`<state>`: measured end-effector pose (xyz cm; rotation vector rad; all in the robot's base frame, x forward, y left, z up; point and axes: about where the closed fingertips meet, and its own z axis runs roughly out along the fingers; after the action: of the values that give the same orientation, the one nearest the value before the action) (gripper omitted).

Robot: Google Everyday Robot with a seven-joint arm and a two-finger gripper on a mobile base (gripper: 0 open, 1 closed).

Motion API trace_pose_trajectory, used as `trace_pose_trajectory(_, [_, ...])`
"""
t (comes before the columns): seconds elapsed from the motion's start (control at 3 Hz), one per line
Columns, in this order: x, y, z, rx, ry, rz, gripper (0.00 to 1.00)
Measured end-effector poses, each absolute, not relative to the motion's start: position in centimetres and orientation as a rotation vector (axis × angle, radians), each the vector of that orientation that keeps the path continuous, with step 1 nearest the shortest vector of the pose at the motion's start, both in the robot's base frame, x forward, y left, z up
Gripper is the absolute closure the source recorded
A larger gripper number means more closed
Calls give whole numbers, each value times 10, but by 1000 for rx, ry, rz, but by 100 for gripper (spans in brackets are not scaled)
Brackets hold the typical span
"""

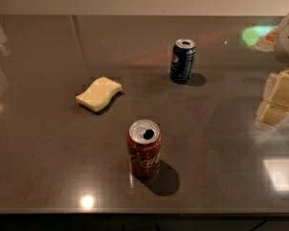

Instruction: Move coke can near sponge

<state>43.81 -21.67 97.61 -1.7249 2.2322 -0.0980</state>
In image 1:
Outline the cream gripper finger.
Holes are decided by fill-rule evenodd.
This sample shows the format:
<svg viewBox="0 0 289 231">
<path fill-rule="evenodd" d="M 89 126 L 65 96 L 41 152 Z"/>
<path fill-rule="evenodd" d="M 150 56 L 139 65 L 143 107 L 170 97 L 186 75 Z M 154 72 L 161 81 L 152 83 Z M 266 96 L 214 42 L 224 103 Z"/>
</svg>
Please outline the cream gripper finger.
<svg viewBox="0 0 289 231">
<path fill-rule="evenodd" d="M 264 131 L 272 130 L 277 127 L 287 115 L 287 111 L 272 106 L 266 101 L 262 101 L 256 113 L 254 126 Z"/>
<path fill-rule="evenodd" d="M 263 98 L 269 104 L 289 111 L 289 68 L 278 74 L 271 73 L 269 75 Z"/>
</svg>

